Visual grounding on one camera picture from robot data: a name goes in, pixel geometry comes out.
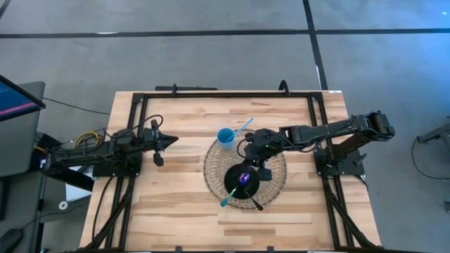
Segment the wire basket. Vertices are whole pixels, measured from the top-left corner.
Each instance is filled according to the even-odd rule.
[[[245,134],[253,133],[254,131],[244,129],[241,131],[235,139],[234,146],[230,150],[223,149],[217,142],[217,140],[211,145],[205,157],[205,165],[203,167],[203,175],[205,177],[205,183],[208,189],[210,189],[213,196],[215,196],[219,202],[224,200],[229,193],[225,189],[224,178],[225,173],[230,167],[235,164],[240,164],[244,158],[240,157],[236,152],[238,143],[245,139]],[[244,141],[239,147],[239,153],[244,153],[244,147],[248,142]],[[266,206],[280,194],[282,191],[287,176],[286,160],[283,154],[278,154],[265,162],[265,167],[272,170],[271,181],[261,181],[258,191],[253,195],[253,198],[261,204]],[[230,199],[228,205],[242,210],[254,210],[256,206],[252,200],[238,200],[234,197]]]

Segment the wooden tabletop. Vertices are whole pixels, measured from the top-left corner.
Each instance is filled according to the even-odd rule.
[[[132,94],[116,93],[110,134],[127,127]],[[342,93],[324,91],[323,99],[329,122],[348,118]],[[311,153],[284,152],[288,166],[285,188],[262,212],[220,207],[203,178],[205,155],[218,129],[237,129],[251,117],[255,120],[248,128],[254,130],[311,125],[305,98],[152,98],[146,114],[163,115],[160,130],[179,140],[163,153],[163,167],[153,164],[153,152],[144,154],[134,188],[126,250],[174,250],[177,245],[184,250],[333,248],[322,183]],[[317,105],[316,114],[321,124]],[[333,142],[344,139],[334,138]],[[366,237],[379,245],[366,187],[353,176],[341,179],[349,215]],[[94,215],[107,180],[95,182],[80,247],[91,242]],[[114,189],[115,179],[106,190],[96,233],[110,215]],[[342,222],[337,213],[336,217],[344,245]],[[119,229],[116,226],[113,246]]]

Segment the gray floor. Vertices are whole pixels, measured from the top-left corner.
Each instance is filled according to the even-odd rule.
[[[439,0],[311,0],[316,29],[450,27]],[[217,0],[12,0],[0,33],[305,29],[302,2]],[[369,193],[382,243],[391,249],[448,252],[450,184],[413,168],[416,135],[448,122],[450,34],[320,35],[329,89],[342,90],[351,114],[382,110],[397,135],[364,147]],[[156,85],[318,89],[308,35],[248,37],[0,39],[1,74],[46,82],[45,96],[109,111],[114,93]],[[108,117],[48,102],[39,130],[67,140],[104,127]],[[450,176],[441,143],[419,145],[418,165]],[[84,217],[46,227],[43,246],[75,249]],[[64,248],[57,247],[62,242]]]

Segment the monitor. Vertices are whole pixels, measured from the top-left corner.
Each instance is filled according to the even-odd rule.
[[[42,101],[0,75],[0,122],[44,108]]]

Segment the plastic cup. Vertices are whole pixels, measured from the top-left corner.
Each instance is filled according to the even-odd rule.
[[[217,141],[223,149],[232,149],[234,146],[234,131],[230,128],[223,128],[217,132]]]

